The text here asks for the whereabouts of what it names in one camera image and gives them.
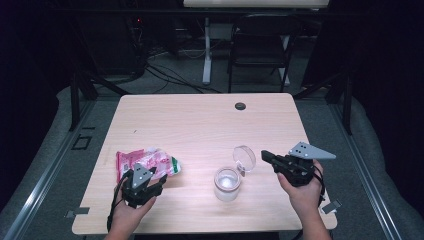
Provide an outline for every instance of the pink and white package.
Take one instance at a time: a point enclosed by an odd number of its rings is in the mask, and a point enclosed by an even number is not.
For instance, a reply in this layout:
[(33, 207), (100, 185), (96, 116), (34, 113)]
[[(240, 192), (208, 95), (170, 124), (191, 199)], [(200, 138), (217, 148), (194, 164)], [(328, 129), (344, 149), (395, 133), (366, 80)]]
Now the pink and white package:
[(146, 169), (156, 167), (152, 180), (159, 179), (165, 174), (172, 176), (181, 171), (177, 159), (159, 148), (141, 149), (130, 153), (118, 151), (116, 153), (117, 182), (121, 180), (125, 172), (134, 170), (136, 163), (140, 163)]

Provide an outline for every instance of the chair backrest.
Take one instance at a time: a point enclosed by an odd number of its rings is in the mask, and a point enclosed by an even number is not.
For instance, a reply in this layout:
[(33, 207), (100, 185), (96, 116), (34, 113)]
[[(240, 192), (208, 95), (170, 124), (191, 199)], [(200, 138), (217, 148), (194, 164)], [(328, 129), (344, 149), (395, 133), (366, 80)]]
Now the chair backrest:
[(233, 25), (233, 34), (297, 35), (302, 29), (299, 19), (282, 14), (248, 14)]

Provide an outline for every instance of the clear lid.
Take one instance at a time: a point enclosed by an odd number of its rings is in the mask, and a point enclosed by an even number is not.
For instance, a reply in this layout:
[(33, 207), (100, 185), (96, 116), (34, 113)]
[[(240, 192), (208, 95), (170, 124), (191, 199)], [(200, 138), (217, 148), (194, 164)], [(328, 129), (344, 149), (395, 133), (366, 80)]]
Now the clear lid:
[(245, 145), (234, 148), (233, 159), (237, 164), (237, 170), (243, 177), (246, 172), (252, 171), (256, 166), (255, 154)]

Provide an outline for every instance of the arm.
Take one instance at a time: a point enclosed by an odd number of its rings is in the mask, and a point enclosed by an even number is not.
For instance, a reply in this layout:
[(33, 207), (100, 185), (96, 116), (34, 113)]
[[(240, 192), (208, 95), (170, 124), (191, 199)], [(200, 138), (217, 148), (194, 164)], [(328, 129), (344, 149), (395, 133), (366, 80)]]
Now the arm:
[(128, 239), (137, 228), (141, 219), (152, 208), (156, 201), (156, 197), (153, 197), (143, 206), (134, 209), (130, 206), (127, 206), (125, 201), (122, 200), (121, 190), (119, 190), (118, 196), (120, 199), (116, 200), (118, 205), (115, 207), (112, 226), (109, 233), (106, 235), (105, 240)]
[[(322, 166), (314, 160), (314, 165), (323, 173)], [(290, 203), (296, 211), (303, 227), (305, 240), (309, 239), (331, 239), (328, 230), (318, 212), (317, 203), (320, 196), (321, 184), (318, 179), (313, 178), (308, 185), (293, 187), (286, 177), (278, 173), (278, 181), (287, 192)]]

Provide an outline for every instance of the person's right hand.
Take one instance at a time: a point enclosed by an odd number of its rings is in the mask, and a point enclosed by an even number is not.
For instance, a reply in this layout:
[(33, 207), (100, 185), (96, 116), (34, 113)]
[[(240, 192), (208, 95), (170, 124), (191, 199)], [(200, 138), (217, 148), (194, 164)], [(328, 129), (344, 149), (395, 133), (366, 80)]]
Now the person's right hand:
[[(321, 164), (317, 160), (313, 161), (314, 165), (324, 174)], [(293, 187), (283, 174), (278, 173), (277, 176), (281, 187), (289, 195), (290, 203), (300, 219), (318, 212), (318, 201), (321, 193), (321, 183), (318, 179), (314, 177), (308, 185)]]

